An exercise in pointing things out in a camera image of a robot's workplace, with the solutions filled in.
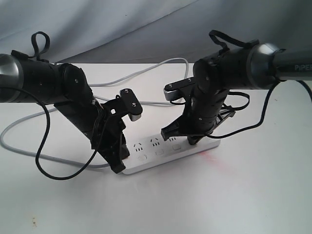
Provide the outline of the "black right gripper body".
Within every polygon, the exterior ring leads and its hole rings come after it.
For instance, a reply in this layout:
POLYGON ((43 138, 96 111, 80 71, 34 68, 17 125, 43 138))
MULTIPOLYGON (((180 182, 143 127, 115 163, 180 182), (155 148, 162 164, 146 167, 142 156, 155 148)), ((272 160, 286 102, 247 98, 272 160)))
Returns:
POLYGON ((195 87, 181 116, 180 127, 183 133, 188 136, 203 136, 211 132, 228 93, 228 89, 212 89, 205 93, 195 87))

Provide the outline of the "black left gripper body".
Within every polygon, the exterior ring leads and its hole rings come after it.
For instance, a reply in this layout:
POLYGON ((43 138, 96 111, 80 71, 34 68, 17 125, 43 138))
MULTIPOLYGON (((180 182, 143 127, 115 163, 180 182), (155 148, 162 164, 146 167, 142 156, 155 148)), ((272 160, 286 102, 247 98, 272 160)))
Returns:
POLYGON ((127 114, 121 96, 116 96, 106 103, 99 103, 94 98, 91 101, 91 106, 96 110, 90 139, 92 149, 98 151, 101 144, 120 145, 121 134, 125 129, 122 117, 127 114))

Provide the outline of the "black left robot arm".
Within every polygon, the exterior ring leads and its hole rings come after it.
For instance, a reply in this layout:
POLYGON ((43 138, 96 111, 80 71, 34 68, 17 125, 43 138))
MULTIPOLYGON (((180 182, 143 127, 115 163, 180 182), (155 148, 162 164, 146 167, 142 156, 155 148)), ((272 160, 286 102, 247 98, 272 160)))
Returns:
POLYGON ((126 167, 126 146, 122 117, 141 114, 131 107, 136 97, 123 89, 114 99, 99 103, 81 68, 65 63, 53 65, 26 55, 0 56, 0 101, 53 105, 91 143, 116 174, 126 167))

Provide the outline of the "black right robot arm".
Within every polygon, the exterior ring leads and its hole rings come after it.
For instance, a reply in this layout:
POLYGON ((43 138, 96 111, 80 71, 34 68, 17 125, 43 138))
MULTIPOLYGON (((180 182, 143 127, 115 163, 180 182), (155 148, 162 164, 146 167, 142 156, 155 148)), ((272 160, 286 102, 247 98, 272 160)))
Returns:
POLYGON ((197 144, 234 109, 225 110, 224 101, 234 90, 267 90, 269 93, 281 82, 296 80, 303 83, 312 78, 311 50, 285 50, 273 44, 258 44, 251 48, 215 53, 198 60, 193 76, 164 87, 168 101, 183 98, 181 116, 162 128, 164 140, 186 137, 197 144))

